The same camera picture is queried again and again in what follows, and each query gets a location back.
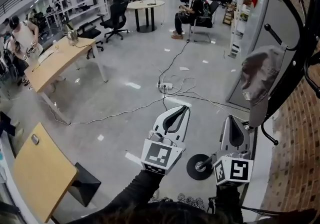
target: box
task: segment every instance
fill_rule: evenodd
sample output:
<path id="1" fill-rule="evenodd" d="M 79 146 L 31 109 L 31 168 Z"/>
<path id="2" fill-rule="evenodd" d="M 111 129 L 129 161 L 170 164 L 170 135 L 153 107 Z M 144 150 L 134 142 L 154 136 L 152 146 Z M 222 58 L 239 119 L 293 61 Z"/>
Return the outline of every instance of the box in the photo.
<path id="1" fill-rule="evenodd" d="M 238 187 L 249 183 L 253 163 L 252 160 L 221 156 L 213 165 L 217 185 Z"/>

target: backpack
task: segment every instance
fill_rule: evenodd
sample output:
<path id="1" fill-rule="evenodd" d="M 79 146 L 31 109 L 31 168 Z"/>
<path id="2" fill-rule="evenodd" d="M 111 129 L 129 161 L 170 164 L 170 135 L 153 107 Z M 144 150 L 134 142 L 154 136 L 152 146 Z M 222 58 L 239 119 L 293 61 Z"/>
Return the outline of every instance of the backpack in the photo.
<path id="1" fill-rule="evenodd" d="M 207 0 L 201 0 L 202 1 L 202 5 L 203 5 L 203 11 L 202 11 L 202 15 L 204 17 L 210 17 L 211 16 L 211 12 L 210 12 L 210 5 L 207 2 Z"/>
<path id="2" fill-rule="evenodd" d="M 207 2 L 207 0 L 202 0 L 202 4 L 203 4 L 203 7 L 204 7 L 203 16 L 210 17 L 212 15 L 212 13 L 210 11 L 209 2 Z"/>

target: wooden table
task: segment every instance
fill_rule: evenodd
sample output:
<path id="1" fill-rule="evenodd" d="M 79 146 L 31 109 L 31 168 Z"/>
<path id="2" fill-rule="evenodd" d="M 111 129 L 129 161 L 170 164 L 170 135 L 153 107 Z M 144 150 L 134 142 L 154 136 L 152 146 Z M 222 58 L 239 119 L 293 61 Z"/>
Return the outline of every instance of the wooden table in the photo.
<path id="1" fill-rule="evenodd" d="M 45 88 L 55 81 L 55 79 L 72 63 L 74 63 L 81 55 L 88 52 L 89 49 L 93 49 L 95 55 L 95 62 L 97 63 L 102 79 L 107 82 L 106 75 L 104 73 L 103 65 L 100 60 L 99 52 L 96 47 L 96 41 L 92 39 L 79 38 L 79 41 L 75 46 L 69 45 L 68 38 L 63 37 L 57 42 L 57 44 L 51 46 L 48 50 L 53 50 L 54 53 L 48 56 L 41 64 L 36 63 L 33 66 L 29 66 L 24 72 L 29 79 L 33 89 L 41 94 L 43 99 L 48 105 L 57 113 L 57 115 L 67 124 L 70 124 L 70 120 L 63 115 L 57 106 L 50 100 L 45 94 Z M 56 52 L 55 46 L 59 46 L 58 52 Z"/>
<path id="2" fill-rule="evenodd" d="M 31 140 L 33 134 L 39 138 L 38 145 Z M 19 151 L 13 170 L 19 192 L 43 222 L 51 218 L 77 176 L 77 168 L 59 150 L 41 123 Z"/>
<path id="3" fill-rule="evenodd" d="M 155 12 L 154 8 L 160 7 L 164 5 L 165 3 L 163 1 L 159 0 L 148 0 L 148 1 L 136 1 L 136 2 L 131 2 L 128 4 L 127 9 L 128 10 L 134 10 L 135 12 L 135 20 L 136 20 L 136 30 L 137 32 L 140 33 L 150 33 L 155 31 L 157 28 L 155 26 Z M 145 26 L 140 26 L 139 25 L 139 14 L 138 10 L 143 10 L 145 9 L 145 19 L 146 19 L 146 25 Z M 151 27 L 149 26 L 149 11 L 148 9 L 151 9 Z"/>

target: round table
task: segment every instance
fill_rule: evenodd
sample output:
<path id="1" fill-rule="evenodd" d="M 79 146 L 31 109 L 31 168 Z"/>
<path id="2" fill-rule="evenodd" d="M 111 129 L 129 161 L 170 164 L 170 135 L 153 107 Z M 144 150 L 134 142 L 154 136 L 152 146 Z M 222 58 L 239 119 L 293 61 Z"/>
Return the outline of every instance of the round table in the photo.
<path id="1" fill-rule="evenodd" d="M 136 30 L 137 32 L 140 33 L 150 33 L 156 30 L 155 26 L 155 12 L 154 8 L 160 7 L 164 5 L 165 3 L 163 1 L 158 1 L 158 0 L 148 0 L 148 1 L 136 1 L 136 2 L 131 2 L 128 4 L 127 9 L 128 10 L 134 10 L 135 12 L 135 20 L 136 20 Z M 138 10 L 143 10 L 145 9 L 145 19 L 146 19 L 146 25 L 145 26 L 140 26 L 139 25 L 139 15 L 138 15 Z M 148 9 L 151 9 L 151 27 L 149 26 L 149 11 Z"/>

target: brick wall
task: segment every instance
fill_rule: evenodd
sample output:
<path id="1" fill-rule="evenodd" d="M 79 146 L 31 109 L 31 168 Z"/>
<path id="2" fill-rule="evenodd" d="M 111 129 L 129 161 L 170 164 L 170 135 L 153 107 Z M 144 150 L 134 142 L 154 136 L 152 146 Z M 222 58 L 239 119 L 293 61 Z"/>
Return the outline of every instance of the brick wall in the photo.
<path id="1" fill-rule="evenodd" d="M 299 0 L 291 0 L 301 14 Z M 304 0 L 308 6 L 310 0 Z M 320 66 L 310 67 L 320 84 Z M 320 209 L 320 100 L 305 79 L 280 108 L 274 132 L 281 140 L 274 147 L 269 184 L 261 208 L 291 211 Z"/>

